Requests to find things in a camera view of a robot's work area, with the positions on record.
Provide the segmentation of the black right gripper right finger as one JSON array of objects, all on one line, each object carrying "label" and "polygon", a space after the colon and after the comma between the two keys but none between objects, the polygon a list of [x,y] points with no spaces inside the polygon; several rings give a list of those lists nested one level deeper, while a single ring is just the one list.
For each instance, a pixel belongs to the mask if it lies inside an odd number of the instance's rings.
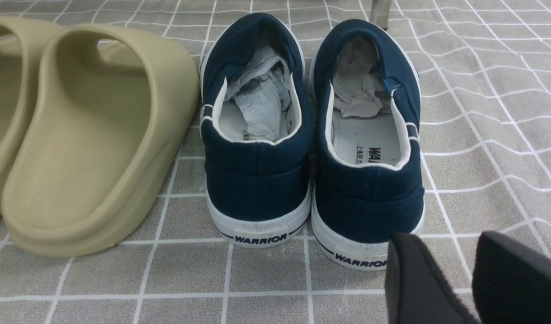
[{"label": "black right gripper right finger", "polygon": [[472,292],[484,324],[551,324],[551,259],[487,230],[477,244]]}]

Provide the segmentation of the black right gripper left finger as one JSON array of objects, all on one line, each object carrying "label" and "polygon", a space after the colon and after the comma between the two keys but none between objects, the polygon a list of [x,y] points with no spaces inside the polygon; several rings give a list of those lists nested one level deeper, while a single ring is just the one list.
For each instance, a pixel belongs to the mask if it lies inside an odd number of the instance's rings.
[{"label": "black right gripper left finger", "polygon": [[385,300],[390,324],[477,324],[427,246],[414,234],[388,243]]}]

